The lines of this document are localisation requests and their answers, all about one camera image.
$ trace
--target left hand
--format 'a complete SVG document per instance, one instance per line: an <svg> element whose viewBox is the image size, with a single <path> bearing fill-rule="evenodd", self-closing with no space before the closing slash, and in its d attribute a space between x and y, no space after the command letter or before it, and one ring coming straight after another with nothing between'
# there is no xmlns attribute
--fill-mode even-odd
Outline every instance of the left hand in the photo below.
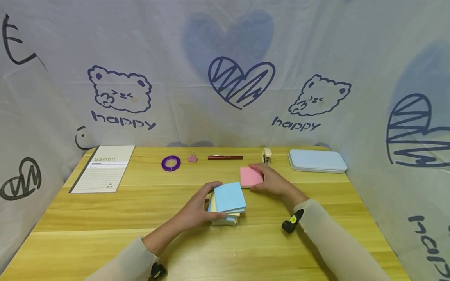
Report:
<svg viewBox="0 0 450 281"><path fill-rule="evenodd" d="M205 210L206 196L212 192L212 190L222 185L221 182L206 183L200 188L197 193L192 195L191 199L186 205L173 217L180 225L183 226L183 230L188 230L202 225L205 222L224 219L225 213L210 213Z"/></svg>

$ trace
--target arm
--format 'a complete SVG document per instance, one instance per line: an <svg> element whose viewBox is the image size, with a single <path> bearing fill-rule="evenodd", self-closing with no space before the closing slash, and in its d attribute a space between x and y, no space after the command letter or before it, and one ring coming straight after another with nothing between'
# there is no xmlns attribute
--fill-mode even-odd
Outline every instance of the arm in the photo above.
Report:
<svg viewBox="0 0 450 281"><path fill-rule="evenodd" d="M390 280L368 251L337 224L317 201L309 199L269 166L261 163L250 167L261 171L265 178L263 183L250 187L250 190L280 196L294 213L304 209L299 223L338 280Z"/></svg>
<svg viewBox="0 0 450 281"><path fill-rule="evenodd" d="M117 257L85 281L147 281L151 275L152 265L158 261L158 256L183 231L226 216L225 213L209 213L204 205L208 193L221 184L221 182L205 184L173 218L144 238L136 238L120 251Z"/></svg>

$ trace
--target purple tape roll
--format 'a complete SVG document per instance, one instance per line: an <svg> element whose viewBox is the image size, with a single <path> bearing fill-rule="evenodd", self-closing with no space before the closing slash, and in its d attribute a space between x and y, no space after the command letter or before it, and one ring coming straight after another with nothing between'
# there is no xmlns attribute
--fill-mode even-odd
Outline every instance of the purple tape roll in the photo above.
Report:
<svg viewBox="0 0 450 281"><path fill-rule="evenodd" d="M167 164L166 164L168 161L171 161L171 160L175 160L175 162L176 162L175 166L173 166L173 167L169 167L169 166L167 166ZM175 155L167 156L167 157L164 158L164 159L162 160L162 162L161 162L161 167L162 167L165 171L167 171L167 172L175 171L175 170L178 169L180 166L181 166L181 160L180 160L180 158L179 158L178 156L175 156Z"/></svg>

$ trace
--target table surface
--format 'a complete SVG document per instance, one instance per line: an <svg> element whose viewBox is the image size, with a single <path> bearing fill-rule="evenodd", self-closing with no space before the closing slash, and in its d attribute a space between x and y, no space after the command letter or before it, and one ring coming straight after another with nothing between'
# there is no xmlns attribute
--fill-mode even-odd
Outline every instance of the table surface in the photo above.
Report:
<svg viewBox="0 0 450 281"><path fill-rule="evenodd" d="M271 167L315 198L379 262L392 280L409 280L346 174L296 172L290 149L271 147ZM188 163L191 151L197 163ZM117 193L68 194L88 151L15 255L0 281L83 280L137 236L173 216L204 183L239 181L239 167L261 162L260 147L136 147ZM209 154L243 160L207 161ZM167 155L182 159L174 172ZM285 234L290 217L280 201L244 189L247 208L235 226L205 225L178 237L162 255L164 280L336 280L301 230Z"/></svg>

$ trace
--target tape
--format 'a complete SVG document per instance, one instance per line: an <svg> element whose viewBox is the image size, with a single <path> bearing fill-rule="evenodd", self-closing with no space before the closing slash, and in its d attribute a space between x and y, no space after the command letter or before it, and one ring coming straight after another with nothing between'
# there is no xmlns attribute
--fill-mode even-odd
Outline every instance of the tape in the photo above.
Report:
<svg viewBox="0 0 450 281"><path fill-rule="evenodd" d="M173 162L173 161L175 162L175 165L171 165L171 166L167 165L168 162ZM180 158L178 156L175 156L175 155L167 156L161 162L161 167L167 172L175 171L180 166L181 166L181 160L180 160Z"/></svg>

